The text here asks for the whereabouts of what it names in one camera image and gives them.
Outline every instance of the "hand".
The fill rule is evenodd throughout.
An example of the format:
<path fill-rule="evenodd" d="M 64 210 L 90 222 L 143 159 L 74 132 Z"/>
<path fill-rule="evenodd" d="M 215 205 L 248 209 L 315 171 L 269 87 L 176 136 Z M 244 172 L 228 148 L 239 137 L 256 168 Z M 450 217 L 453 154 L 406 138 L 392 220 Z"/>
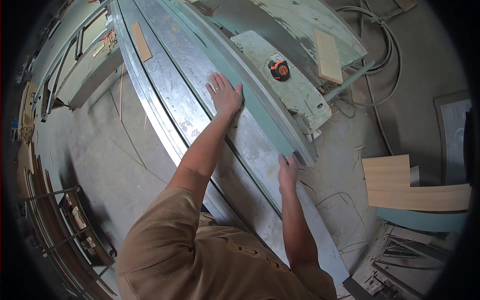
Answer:
<path fill-rule="evenodd" d="M 280 193 L 283 196 L 297 195 L 297 174 L 299 166 L 295 161 L 293 153 L 285 159 L 283 155 L 278 155 L 280 171 L 278 172 L 278 183 L 280 183 Z"/>
<path fill-rule="evenodd" d="M 216 114 L 227 114 L 233 117 L 241 106 L 242 85 L 238 84 L 234 90 L 230 81 L 228 81 L 223 74 L 218 75 L 217 73 L 213 73 L 213 75 L 210 76 L 210 80 L 215 90 L 212 89 L 210 84 L 206 84 L 205 86 L 212 97 Z"/>

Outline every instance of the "green panel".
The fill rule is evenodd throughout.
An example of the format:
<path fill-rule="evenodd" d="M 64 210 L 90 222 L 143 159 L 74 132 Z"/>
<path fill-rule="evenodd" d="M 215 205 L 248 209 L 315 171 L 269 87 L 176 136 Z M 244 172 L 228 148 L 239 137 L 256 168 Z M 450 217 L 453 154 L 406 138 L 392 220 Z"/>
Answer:
<path fill-rule="evenodd" d="M 185 32 L 190 36 L 190 38 L 196 43 L 196 45 L 205 53 L 205 55 L 211 60 L 215 65 L 218 71 L 224 74 L 233 86 L 237 83 L 241 83 L 242 79 L 239 74 L 234 70 L 228 61 L 221 55 L 221 53 L 216 49 L 216 47 L 206 38 L 203 33 L 198 30 L 198 28 L 192 24 L 186 16 L 179 11 L 179 9 L 170 1 L 158 0 L 160 5 L 170 13 L 172 18 L 185 30 Z M 283 133 L 280 131 L 278 126 L 272 120 L 270 115 L 267 113 L 263 105 L 258 101 L 252 91 L 248 88 L 247 85 L 243 85 L 243 98 L 244 105 L 250 112 L 250 114 L 255 118 L 260 127 L 263 129 L 265 134 L 269 137 L 277 151 L 283 154 L 285 157 L 293 153 L 294 149 L 287 141 Z"/>
<path fill-rule="evenodd" d="M 397 225 L 415 230 L 461 232 L 467 214 L 430 214 L 406 209 L 377 207 L 377 216 Z"/>

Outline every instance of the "metal table surface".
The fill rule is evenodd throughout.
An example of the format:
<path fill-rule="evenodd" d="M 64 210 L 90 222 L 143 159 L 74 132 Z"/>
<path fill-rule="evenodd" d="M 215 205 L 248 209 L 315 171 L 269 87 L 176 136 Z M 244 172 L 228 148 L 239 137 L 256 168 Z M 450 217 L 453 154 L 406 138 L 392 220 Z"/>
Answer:
<path fill-rule="evenodd" d="M 176 165 L 216 111 L 205 89 L 217 67 L 192 33 L 161 0 L 116 0 L 112 15 L 124 57 L 144 110 Z M 132 39 L 138 22 L 152 58 L 142 62 Z M 227 133 L 223 153 L 207 187 L 204 204 L 220 224 L 255 234 L 288 264 L 282 235 L 279 170 L 272 142 L 244 108 Z M 338 250 L 304 187 L 298 196 L 318 248 L 322 269 L 336 285 L 348 278 Z"/>

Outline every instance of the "table saw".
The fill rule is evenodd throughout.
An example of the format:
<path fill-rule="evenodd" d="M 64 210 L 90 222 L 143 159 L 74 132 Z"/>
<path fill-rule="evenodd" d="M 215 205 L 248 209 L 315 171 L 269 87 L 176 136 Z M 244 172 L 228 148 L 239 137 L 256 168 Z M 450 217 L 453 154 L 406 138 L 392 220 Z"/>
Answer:
<path fill-rule="evenodd" d="M 295 153 L 302 165 L 314 166 L 312 137 L 332 114 L 318 91 L 324 79 L 313 29 L 335 38 L 343 70 L 367 54 L 360 39 L 318 0 L 115 0 L 111 13 L 133 86 L 176 165 L 216 113 L 205 88 L 210 75 L 243 83 L 244 108 L 227 133 L 204 204 L 220 225 L 255 234 L 288 264 L 277 156 Z M 132 31 L 135 23 L 142 36 Z M 267 65 L 283 60 L 290 78 L 279 81 Z M 297 190 L 321 268 L 335 285 L 351 284 L 312 200 L 301 184 Z"/>

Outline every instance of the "printed logo on shirt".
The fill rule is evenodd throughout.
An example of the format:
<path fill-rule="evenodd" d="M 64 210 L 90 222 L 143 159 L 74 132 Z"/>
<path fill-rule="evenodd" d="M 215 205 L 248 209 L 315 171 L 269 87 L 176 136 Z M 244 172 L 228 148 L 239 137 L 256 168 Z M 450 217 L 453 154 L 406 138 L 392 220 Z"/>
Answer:
<path fill-rule="evenodd" d="M 232 251 L 232 252 L 239 252 L 239 253 L 245 254 L 247 256 L 254 257 L 254 258 L 263 258 L 268 262 L 268 265 L 272 269 L 274 269 L 275 271 L 291 272 L 290 269 L 285 264 L 283 264 L 281 261 L 278 261 L 276 259 L 272 259 L 266 253 L 264 253 L 263 251 L 261 251 L 259 249 L 245 247 L 245 246 L 242 246 L 242 245 L 237 245 L 231 239 L 229 239 L 227 237 L 219 237 L 219 238 L 227 241 L 227 249 Z"/>

